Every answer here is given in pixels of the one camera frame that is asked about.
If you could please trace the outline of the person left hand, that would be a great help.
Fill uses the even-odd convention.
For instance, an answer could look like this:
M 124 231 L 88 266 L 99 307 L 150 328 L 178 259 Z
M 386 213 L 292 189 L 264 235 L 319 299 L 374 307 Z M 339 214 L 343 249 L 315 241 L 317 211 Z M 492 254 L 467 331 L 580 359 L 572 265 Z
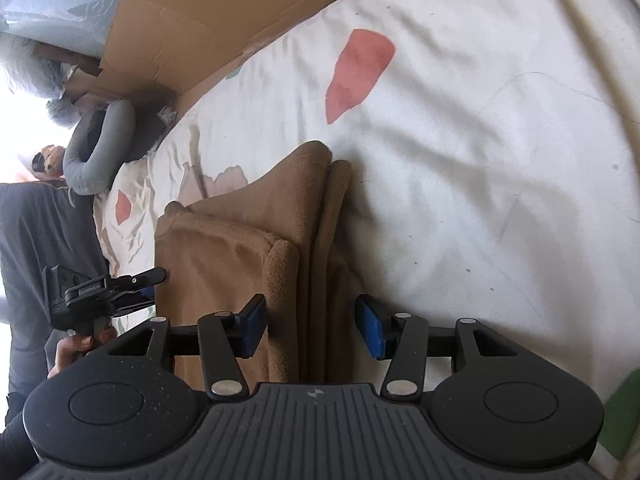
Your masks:
M 117 330 L 113 326 L 104 328 L 95 337 L 73 335 L 61 339 L 56 345 L 54 365 L 48 377 L 52 378 L 62 370 L 71 366 L 88 352 L 99 348 L 102 344 L 107 344 L 117 337 Z

